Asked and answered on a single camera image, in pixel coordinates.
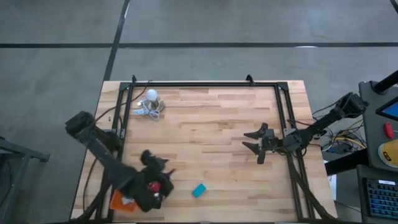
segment white ball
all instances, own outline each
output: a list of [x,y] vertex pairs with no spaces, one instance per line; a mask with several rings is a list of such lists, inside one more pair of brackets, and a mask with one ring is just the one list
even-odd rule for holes
[[150,89],[147,91],[147,99],[151,101],[155,101],[157,99],[156,90]]

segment black metal frame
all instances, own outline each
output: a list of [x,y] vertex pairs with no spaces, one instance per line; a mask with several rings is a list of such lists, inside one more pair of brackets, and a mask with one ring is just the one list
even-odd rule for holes
[[[112,43],[75,44],[0,44],[0,49],[107,49]],[[398,42],[195,42],[195,43],[119,43],[117,49],[222,49],[222,48],[290,48],[290,47],[398,47]]]
[[19,146],[3,138],[0,138],[0,150],[2,150],[0,154],[9,157],[6,159],[22,160],[21,166],[16,172],[16,177],[13,178],[12,182],[10,183],[10,191],[5,196],[6,199],[3,204],[4,209],[0,217],[1,223],[9,223],[11,210],[14,208],[14,204],[16,202],[17,190],[21,184],[22,178],[25,174],[30,159],[36,158],[40,160],[40,162],[47,162],[49,160],[50,154],[44,154],[35,150],[28,149],[24,146]]
[[[287,110],[289,113],[289,118],[294,120],[294,112],[293,112],[293,107],[292,107],[292,102],[290,99],[290,93],[289,93],[289,87],[287,82],[255,82],[253,81],[252,77],[250,75],[247,76],[246,81],[242,82],[136,82],[133,80],[133,82],[122,82],[119,86],[119,94],[118,98],[116,101],[116,108],[115,108],[115,114],[113,118],[113,125],[112,125],[112,130],[116,131],[117,126],[118,126],[118,118],[121,110],[121,104],[122,104],[122,98],[123,98],[123,93],[125,90],[128,90],[128,96],[127,96],[127,104],[125,107],[124,111],[124,119],[123,119],[123,125],[121,128],[121,139],[123,142],[123,147],[124,147],[124,141],[125,141],[125,135],[126,135],[126,130],[127,130],[127,122],[128,122],[128,115],[130,112],[130,107],[131,107],[131,98],[132,98],[132,91],[134,87],[160,87],[160,86],[177,86],[177,87],[183,87],[183,86],[235,86],[235,87],[240,87],[240,86],[253,86],[253,87],[273,87],[275,90],[275,98],[277,102],[277,108],[279,112],[279,118],[280,118],[280,125],[282,129],[287,128],[286,121],[285,121],[285,115],[284,115],[284,109],[282,105],[282,99],[280,95],[280,91],[282,90],[285,95],[286,99],[286,104],[287,104]],[[123,148],[121,149],[121,152],[119,152],[116,156],[117,159],[121,160],[123,156]],[[307,179],[307,173],[305,171],[305,166],[304,166],[304,160],[301,151],[297,153],[297,160],[298,160],[298,166],[299,166],[299,172],[300,176],[302,177],[302,180],[306,186],[308,186],[308,179]],[[307,218],[303,217],[303,210],[302,206],[300,203],[300,195],[299,195],[299,188],[297,187],[296,181],[292,178],[292,172],[293,169],[295,169],[294,162],[293,162],[293,157],[292,155],[287,156],[287,165],[289,168],[289,173],[290,173],[290,179],[291,179],[291,184],[292,184],[292,191],[293,191],[293,196],[294,196],[294,204],[295,204],[295,211],[297,214],[297,220],[298,221],[304,221],[308,220]],[[101,187],[103,187],[104,180],[106,180],[108,174],[104,172],[103,174],[103,179],[101,181]],[[315,218],[315,213],[313,206],[309,199],[306,197],[306,206],[307,206],[307,211],[308,211],[308,217],[311,220],[316,220]],[[95,222],[101,222],[101,223],[109,223],[113,221],[113,210],[108,209],[108,213],[106,218],[103,218],[103,206],[100,206],[99,209],[97,209],[96,214],[95,214]]]

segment concrete floor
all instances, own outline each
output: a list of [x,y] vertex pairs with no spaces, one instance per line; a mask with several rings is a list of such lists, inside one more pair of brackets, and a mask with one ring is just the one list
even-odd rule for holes
[[[0,43],[111,43],[123,2],[0,1]],[[398,39],[397,21],[388,0],[132,0],[121,42],[388,42]],[[47,164],[29,165],[16,222],[68,219],[85,150],[64,122],[95,112],[109,52],[0,49],[0,136],[51,153]],[[119,49],[111,80],[305,80],[315,111],[392,73],[397,58],[382,47]],[[356,181],[346,181],[355,177],[342,178],[338,200],[357,205],[348,194]],[[337,207],[342,219],[360,221]]]

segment orange object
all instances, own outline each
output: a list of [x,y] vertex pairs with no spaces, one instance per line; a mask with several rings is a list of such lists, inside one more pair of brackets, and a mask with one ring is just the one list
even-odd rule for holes
[[111,205],[109,207],[112,210],[120,210],[120,211],[133,213],[137,208],[137,203],[133,202],[133,203],[127,203],[124,205],[122,198],[123,198],[122,193],[118,190],[115,190],[113,192]]

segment yellow object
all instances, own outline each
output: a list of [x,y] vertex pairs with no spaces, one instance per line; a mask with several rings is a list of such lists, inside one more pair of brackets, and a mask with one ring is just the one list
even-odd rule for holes
[[347,141],[350,141],[352,143],[355,143],[355,144],[361,146],[361,148],[363,148],[363,149],[366,149],[366,147],[364,145],[362,145],[361,143],[359,143],[355,140],[349,139],[349,138],[336,138],[336,140],[347,140]]
[[[355,123],[353,123],[350,127],[347,128],[347,130],[351,129],[355,124],[358,124],[359,122],[361,122],[362,119],[360,119],[359,121],[356,121]],[[339,134],[339,136],[343,136],[347,133],[348,131],[343,131],[341,134]]]
[[388,166],[398,168],[398,139],[381,144],[379,156]]

